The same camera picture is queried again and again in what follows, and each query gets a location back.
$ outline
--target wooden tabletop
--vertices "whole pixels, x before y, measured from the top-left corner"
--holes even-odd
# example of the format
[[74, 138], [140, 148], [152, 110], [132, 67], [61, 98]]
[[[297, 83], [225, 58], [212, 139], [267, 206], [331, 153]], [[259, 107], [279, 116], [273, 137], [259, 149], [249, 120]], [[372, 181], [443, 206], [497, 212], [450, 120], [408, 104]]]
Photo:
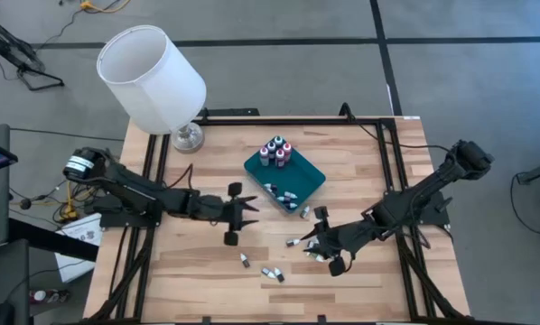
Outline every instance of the wooden tabletop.
[[[398, 117], [396, 124], [401, 144], [426, 144], [420, 120]], [[367, 128], [376, 133], [374, 127]], [[284, 244], [312, 230], [313, 213], [306, 220], [298, 213], [285, 214], [243, 167], [268, 139], [282, 135], [326, 175], [307, 203], [311, 208], [327, 206], [331, 225], [336, 226], [361, 219], [360, 212], [379, 201], [386, 189], [377, 141], [355, 125], [206, 126], [203, 130], [206, 140], [198, 152], [181, 154], [170, 147], [166, 183], [175, 181], [190, 163], [194, 164], [192, 185], [202, 194], [227, 198], [227, 186], [242, 181], [243, 195], [257, 195], [254, 205], [260, 209], [245, 212], [245, 219], [260, 222], [239, 232], [239, 245], [232, 247], [222, 242], [226, 225], [213, 227], [164, 215], [154, 239], [142, 321], [201, 321], [202, 316], [213, 321], [316, 321], [318, 314], [332, 321], [408, 320], [393, 237], [364, 246], [347, 274], [331, 277], [328, 263], [316, 262], [303, 252], [306, 243], [289, 248]], [[130, 124], [121, 162], [141, 173], [147, 142], [148, 135]], [[411, 185], [433, 171], [426, 149], [402, 150]], [[388, 152], [397, 185], [390, 145]], [[152, 177], [158, 154], [156, 150]], [[187, 187], [187, 181], [178, 186]], [[468, 313], [451, 240], [436, 227], [422, 227], [422, 231], [432, 245], [424, 250], [429, 275], [456, 309]], [[110, 229], [103, 236], [84, 317], [107, 298], [121, 233], [122, 229]], [[251, 267], [242, 265], [240, 253], [247, 255]], [[265, 277], [262, 267], [278, 267], [285, 282]], [[413, 278], [419, 313], [424, 315], [420, 284], [414, 274]], [[132, 314], [134, 299], [135, 290], [130, 290], [126, 315]]]

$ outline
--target gray floor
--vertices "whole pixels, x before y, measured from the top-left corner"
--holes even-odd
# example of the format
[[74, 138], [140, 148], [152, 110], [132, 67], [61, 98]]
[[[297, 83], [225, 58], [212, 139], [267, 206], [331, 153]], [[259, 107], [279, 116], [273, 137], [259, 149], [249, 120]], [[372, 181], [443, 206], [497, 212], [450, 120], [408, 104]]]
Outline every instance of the gray floor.
[[[69, 21], [76, 2], [0, 1], [0, 23], [28, 42], [43, 42]], [[98, 0], [103, 5], [107, 1]], [[379, 0], [387, 37], [540, 36], [540, 1]], [[367, 0], [144, 0], [117, 14], [78, 14], [59, 42], [106, 42], [123, 29], [155, 24], [175, 40], [374, 37]], [[391, 45], [405, 115], [421, 116], [430, 144], [470, 139], [493, 153], [481, 181], [459, 182], [445, 194], [462, 279], [472, 314], [484, 320], [540, 324], [540, 236], [513, 217], [509, 184], [515, 172], [540, 164], [540, 43]], [[348, 101], [356, 114], [390, 114], [376, 45], [258, 46], [182, 50], [208, 85], [210, 108], [258, 107], [263, 115], [335, 114]], [[83, 135], [123, 137], [127, 116], [99, 80], [98, 50], [44, 50], [50, 73], [67, 87], [31, 93], [0, 78], [0, 123]], [[14, 69], [4, 63], [8, 76]], [[61, 180], [75, 147], [121, 143], [14, 132], [20, 162], [12, 186], [27, 195]], [[432, 152], [438, 165], [442, 153]], [[517, 187], [519, 213], [540, 229], [540, 182]], [[49, 219], [50, 209], [32, 209]], [[51, 225], [33, 219], [44, 228]], [[32, 270], [54, 267], [32, 252]], [[59, 286], [54, 275], [33, 286]], [[36, 321], [78, 320], [88, 277], [70, 288], [72, 303]]]

